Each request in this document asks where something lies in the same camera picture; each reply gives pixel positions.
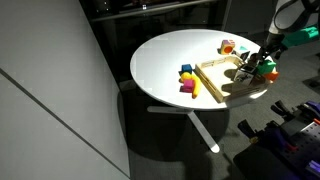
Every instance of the toy block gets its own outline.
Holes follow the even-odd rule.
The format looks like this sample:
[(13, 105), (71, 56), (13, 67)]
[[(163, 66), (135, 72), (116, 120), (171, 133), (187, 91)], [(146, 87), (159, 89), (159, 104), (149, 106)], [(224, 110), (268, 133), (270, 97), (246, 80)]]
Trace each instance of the toy block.
[(244, 85), (249, 85), (255, 74), (256, 68), (244, 64), (238, 68), (234, 81), (240, 82)]
[(195, 87), (195, 83), (192, 79), (186, 79), (183, 81), (182, 91), (192, 93)]
[(192, 67), (190, 64), (182, 65), (181, 73), (184, 73), (184, 72), (188, 72), (188, 73), (192, 74)]
[(235, 43), (233, 40), (223, 40), (221, 43), (220, 54), (227, 55), (233, 51)]
[(246, 61), (248, 59), (250, 51), (247, 50), (247, 48), (240, 46), (239, 48), (235, 47), (232, 54), (237, 55), (240, 59), (242, 59), (242, 61)]
[(263, 76), (270, 81), (275, 81), (278, 78), (279, 73), (274, 71), (268, 74), (264, 74)]
[(276, 66), (275, 62), (266, 59), (265, 61), (262, 62), (261, 65), (259, 64), (257, 66), (258, 74), (264, 75), (264, 74), (271, 73), (275, 66)]

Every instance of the table top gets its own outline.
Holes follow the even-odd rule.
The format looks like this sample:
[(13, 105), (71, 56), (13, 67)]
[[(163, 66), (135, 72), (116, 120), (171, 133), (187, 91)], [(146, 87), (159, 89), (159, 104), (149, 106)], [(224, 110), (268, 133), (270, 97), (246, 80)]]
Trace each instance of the table top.
[(136, 84), (152, 98), (168, 105), (195, 110), (216, 110), (246, 104), (264, 94), (262, 92), (218, 103), (210, 92), (201, 85), (197, 98), (191, 93), (180, 92), (181, 66), (219, 59), (218, 53), (224, 39), (232, 39), (236, 46), (244, 46), (257, 53), (259, 45), (231, 33), (222, 31), (191, 29), (159, 35), (142, 44), (133, 54), (130, 63), (132, 77)]

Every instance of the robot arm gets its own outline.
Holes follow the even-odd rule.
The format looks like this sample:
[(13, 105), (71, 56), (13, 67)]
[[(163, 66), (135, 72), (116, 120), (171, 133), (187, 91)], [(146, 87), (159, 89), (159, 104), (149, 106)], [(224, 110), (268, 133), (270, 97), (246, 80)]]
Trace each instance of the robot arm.
[(312, 25), (319, 26), (319, 4), (320, 0), (278, 0), (266, 43), (258, 53), (259, 60), (275, 52), (278, 59), (288, 48), (283, 43), (287, 35)]

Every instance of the purple block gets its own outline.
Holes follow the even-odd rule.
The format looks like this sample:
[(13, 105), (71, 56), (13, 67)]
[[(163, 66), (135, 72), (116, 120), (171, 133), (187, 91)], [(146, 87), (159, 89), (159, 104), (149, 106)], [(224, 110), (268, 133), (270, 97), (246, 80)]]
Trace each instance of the purple block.
[(182, 91), (192, 93), (193, 89), (194, 89), (194, 81), (192, 79), (184, 80)]

